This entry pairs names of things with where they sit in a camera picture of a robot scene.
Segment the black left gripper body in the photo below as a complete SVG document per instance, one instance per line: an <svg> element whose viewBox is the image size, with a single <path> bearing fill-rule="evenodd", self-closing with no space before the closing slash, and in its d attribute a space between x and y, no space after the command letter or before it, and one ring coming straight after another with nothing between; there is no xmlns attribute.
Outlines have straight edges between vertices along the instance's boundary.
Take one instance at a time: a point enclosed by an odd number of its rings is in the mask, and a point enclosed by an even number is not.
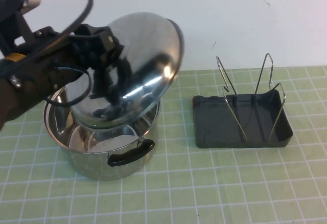
<svg viewBox="0 0 327 224"><path fill-rule="evenodd" d="M44 52L27 64L28 94L53 94L86 75L86 67L76 54L74 36L48 50L41 46L58 34L51 27L36 32L29 31L27 56L31 57L37 47Z"/></svg>

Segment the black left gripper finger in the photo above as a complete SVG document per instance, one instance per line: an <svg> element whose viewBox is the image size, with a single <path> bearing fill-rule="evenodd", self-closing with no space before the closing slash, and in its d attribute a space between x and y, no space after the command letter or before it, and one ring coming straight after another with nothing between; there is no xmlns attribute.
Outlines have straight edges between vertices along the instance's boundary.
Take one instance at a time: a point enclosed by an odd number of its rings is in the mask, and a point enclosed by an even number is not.
<svg viewBox="0 0 327 224"><path fill-rule="evenodd" d="M110 91L111 85L112 80L110 78L109 71L107 68L94 70L93 86L89 97L91 99L113 99L112 92Z"/></svg>
<svg viewBox="0 0 327 224"><path fill-rule="evenodd" d="M81 24L68 39L79 64L85 68L106 68L121 53L120 42L108 26Z"/></svg>

